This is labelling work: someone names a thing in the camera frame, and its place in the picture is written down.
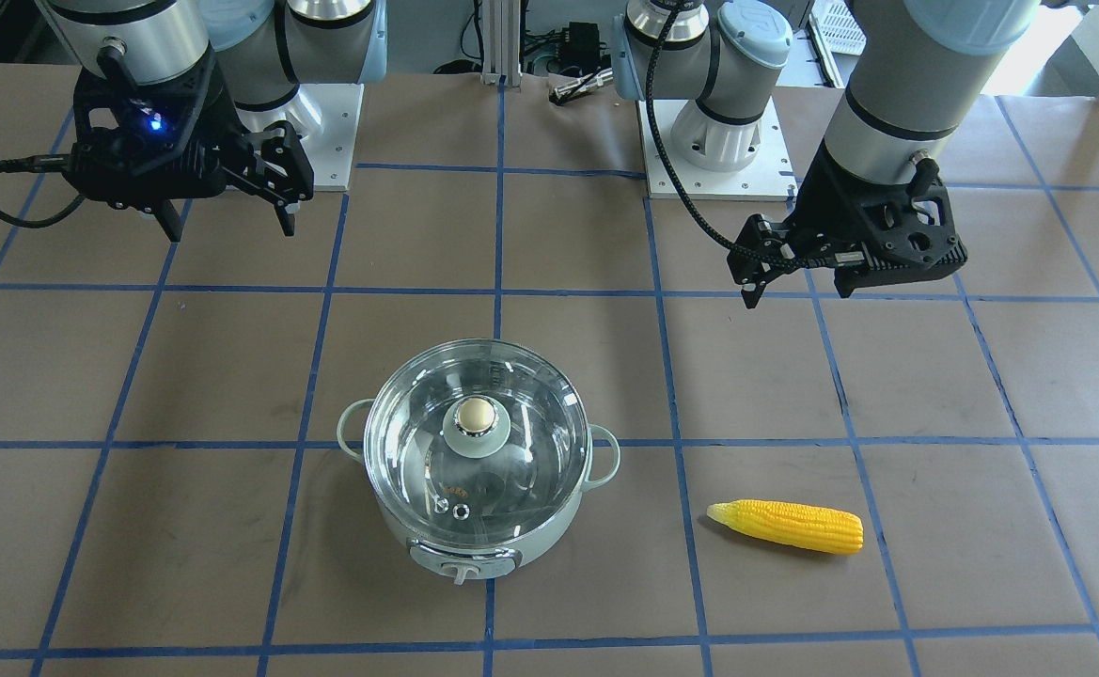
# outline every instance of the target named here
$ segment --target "pot handle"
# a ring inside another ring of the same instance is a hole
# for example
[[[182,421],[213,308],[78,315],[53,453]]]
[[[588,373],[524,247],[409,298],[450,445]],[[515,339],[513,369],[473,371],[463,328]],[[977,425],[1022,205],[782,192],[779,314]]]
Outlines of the pot handle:
[[[357,411],[363,410],[363,408],[369,407],[369,404],[373,403],[374,399],[371,398],[368,400],[357,400],[356,402],[348,404],[348,408],[344,410],[344,413],[340,414],[340,421],[335,423],[335,441],[340,442],[340,448],[345,454],[348,455],[348,458],[355,459],[355,462],[359,463],[362,466],[365,465],[365,458],[362,457],[359,453],[349,450],[348,443],[344,441],[344,421],[347,421],[348,417],[353,415]]]
[[[599,479],[591,479],[591,466],[587,466],[587,477],[582,479],[582,491],[590,491],[591,489],[598,489],[602,485],[608,484],[617,476],[617,471],[621,469],[621,442],[617,442],[617,436],[610,432],[607,428],[601,425],[591,425],[591,437],[600,436],[603,437],[610,445],[612,445],[612,470],[609,470],[607,475],[600,477]],[[591,455],[593,458],[595,448],[591,448]]]

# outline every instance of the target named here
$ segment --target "glass lid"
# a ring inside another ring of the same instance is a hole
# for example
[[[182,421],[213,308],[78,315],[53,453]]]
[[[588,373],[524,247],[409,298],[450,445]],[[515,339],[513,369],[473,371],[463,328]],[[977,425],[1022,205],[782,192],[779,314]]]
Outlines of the glass lid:
[[[529,534],[574,496],[590,433],[575,387],[513,343],[417,355],[369,411],[365,463],[382,506],[430,544],[486,548]]]

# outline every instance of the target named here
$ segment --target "pot control knob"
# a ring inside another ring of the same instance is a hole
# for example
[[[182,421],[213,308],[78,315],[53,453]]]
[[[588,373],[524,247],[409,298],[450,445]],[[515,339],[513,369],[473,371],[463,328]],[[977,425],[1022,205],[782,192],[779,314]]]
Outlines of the pot control knob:
[[[454,423],[463,433],[471,437],[481,437],[491,432],[498,421],[495,404],[486,398],[466,398],[458,404]]]
[[[481,578],[481,570],[471,564],[446,563],[441,565],[441,570],[446,576],[453,577],[454,586],[466,582],[466,578]]]

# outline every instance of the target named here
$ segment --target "electric pot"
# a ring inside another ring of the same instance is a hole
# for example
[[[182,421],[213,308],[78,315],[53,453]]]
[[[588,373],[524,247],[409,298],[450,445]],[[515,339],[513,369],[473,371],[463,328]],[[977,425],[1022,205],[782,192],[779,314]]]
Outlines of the electric pot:
[[[369,408],[363,451],[344,423]],[[592,479],[593,436],[612,470]],[[566,376],[514,343],[443,343],[349,404],[335,437],[365,466],[387,528],[411,558],[458,586],[510,574],[544,554],[582,493],[612,479],[621,446],[590,425]]]

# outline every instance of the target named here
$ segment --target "yellow corn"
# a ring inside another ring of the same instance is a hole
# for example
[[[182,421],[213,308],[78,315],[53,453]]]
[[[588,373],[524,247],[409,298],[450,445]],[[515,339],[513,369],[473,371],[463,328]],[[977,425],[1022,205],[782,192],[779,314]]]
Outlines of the yellow corn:
[[[862,520],[848,511],[780,501],[708,506],[708,517],[746,536],[851,556],[862,550]]]

